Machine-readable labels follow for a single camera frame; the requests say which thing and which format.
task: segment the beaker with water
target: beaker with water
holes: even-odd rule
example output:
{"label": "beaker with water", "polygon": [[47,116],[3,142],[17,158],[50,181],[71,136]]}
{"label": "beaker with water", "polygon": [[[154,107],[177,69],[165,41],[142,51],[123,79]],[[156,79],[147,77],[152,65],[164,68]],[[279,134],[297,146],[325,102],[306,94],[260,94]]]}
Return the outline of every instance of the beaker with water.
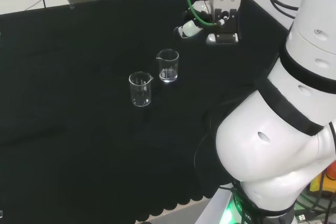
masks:
{"label": "beaker with water", "polygon": [[173,49],[164,49],[157,54],[159,61],[159,77],[163,82],[173,82],[177,79],[179,53]]}
{"label": "beaker with water", "polygon": [[149,73],[135,72],[130,75],[131,100],[135,106],[144,107],[151,103],[151,81]]}

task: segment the red component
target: red component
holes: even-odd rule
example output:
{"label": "red component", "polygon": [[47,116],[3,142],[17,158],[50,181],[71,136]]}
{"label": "red component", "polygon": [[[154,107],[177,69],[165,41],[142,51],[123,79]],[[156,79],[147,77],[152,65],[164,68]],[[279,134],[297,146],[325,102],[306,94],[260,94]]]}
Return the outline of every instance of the red component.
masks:
{"label": "red component", "polygon": [[327,177],[336,180],[336,161],[327,168]]}

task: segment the green light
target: green light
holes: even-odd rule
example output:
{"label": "green light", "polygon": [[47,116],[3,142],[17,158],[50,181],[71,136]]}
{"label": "green light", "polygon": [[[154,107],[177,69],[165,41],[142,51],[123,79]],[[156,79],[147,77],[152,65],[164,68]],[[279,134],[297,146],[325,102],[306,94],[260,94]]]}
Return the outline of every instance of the green light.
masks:
{"label": "green light", "polygon": [[225,210],[225,212],[222,215],[222,218],[220,219],[220,223],[219,224],[229,224],[229,223],[233,223],[231,222],[233,219],[233,215],[231,212],[231,208],[232,208],[232,201],[230,202],[229,206],[227,207],[227,209]]}

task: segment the black tablecloth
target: black tablecloth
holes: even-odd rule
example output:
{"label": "black tablecloth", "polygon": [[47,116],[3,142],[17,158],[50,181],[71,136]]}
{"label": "black tablecloth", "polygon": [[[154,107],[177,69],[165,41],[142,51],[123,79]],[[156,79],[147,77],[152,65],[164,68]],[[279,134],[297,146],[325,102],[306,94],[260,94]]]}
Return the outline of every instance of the black tablecloth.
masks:
{"label": "black tablecloth", "polygon": [[[173,29],[186,8],[103,0],[0,17],[1,223],[134,223],[228,181],[211,164],[194,172],[202,115],[271,65],[286,30],[243,0],[238,45],[181,41]],[[180,53],[172,85],[158,81],[164,48]],[[157,81],[146,108],[130,102],[135,71]]]}

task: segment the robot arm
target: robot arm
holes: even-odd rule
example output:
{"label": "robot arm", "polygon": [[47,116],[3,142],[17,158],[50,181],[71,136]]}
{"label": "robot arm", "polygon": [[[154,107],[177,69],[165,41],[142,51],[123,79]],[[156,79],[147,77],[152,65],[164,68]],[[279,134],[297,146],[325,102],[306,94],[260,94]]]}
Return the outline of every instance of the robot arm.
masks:
{"label": "robot arm", "polygon": [[206,31],[209,33],[208,44],[237,43],[239,41],[238,11],[240,3],[241,0],[197,1],[193,4],[197,14],[206,14],[209,22],[218,25],[211,29],[208,26],[202,26],[196,18],[193,18],[175,30],[183,39],[191,38],[201,31]]}
{"label": "robot arm", "polygon": [[302,0],[269,76],[217,130],[222,165],[259,209],[290,211],[336,159],[335,45],[336,0]]}

